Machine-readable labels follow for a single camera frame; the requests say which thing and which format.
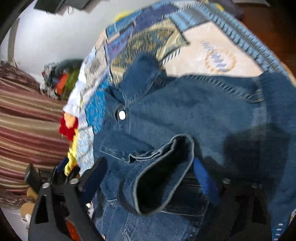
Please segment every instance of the beige fabric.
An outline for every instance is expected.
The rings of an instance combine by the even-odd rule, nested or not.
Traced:
[[[26,217],[26,214],[32,215],[35,203],[24,203],[20,208],[20,214],[22,218]]]
[[[181,47],[163,61],[170,76],[224,74],[252,77],[263,72],[212,22],[186,30],[183,35],[190,45]]]
[[[36,202],[38,194],[33,190],[33,188],[29,187],[27,190],[27,197],[31,198],[34,202]]]

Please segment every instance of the blue strap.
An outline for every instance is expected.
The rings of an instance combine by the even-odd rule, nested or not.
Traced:
[[[69,162],[69,159],[68,157],[65,157],[61,163],[57,166],[57,172],[60,173],[60,172],[63,172],[64,171],[64,168],[65,166],[67,165],[67,163]]]
[[[214,205],[219,205],[219,189],[198,158],[193,159],[193,170],[196,179],[202,187],[202,191],[207,195],[209,201]]]

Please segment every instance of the green fabric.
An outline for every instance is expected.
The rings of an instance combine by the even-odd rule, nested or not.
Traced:
[[[63,93],[61,94],[61,98],[63,100],[68,100],[71,91],[74,89],[76,81],[78,79],[79,69],[74,69],[72,72],[69,73],[69,77],[67,82],[63,88]]]

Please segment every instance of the metal button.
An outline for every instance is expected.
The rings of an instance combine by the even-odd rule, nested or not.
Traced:
[[[73,179],[71,179],[71,180],[69,181],[69,183],[70,183],[71,185],[76,184],[76,183],[79,183],[79,179],[78,179],[78,178],[73,178]]]
[[[222,182],[225,184],[230,184],[230,180],[228,178],[223,178]]]
[[[123,110],[121,110],[118,113],[118,116],[119,116],[119,119],[121,119],[123,121],[126,118],[126,113]]]
[[[42,185],[42,188],[48,188],[50,186],[50,183],[44,183],[43,185]]]

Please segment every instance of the white wall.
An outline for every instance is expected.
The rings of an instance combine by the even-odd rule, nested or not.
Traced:
[[[28,231],[25,224],[21,221],[20,210],[1,208],[7,221],[14,229],[15,233],[20,237],[22,241],[28,241]]]

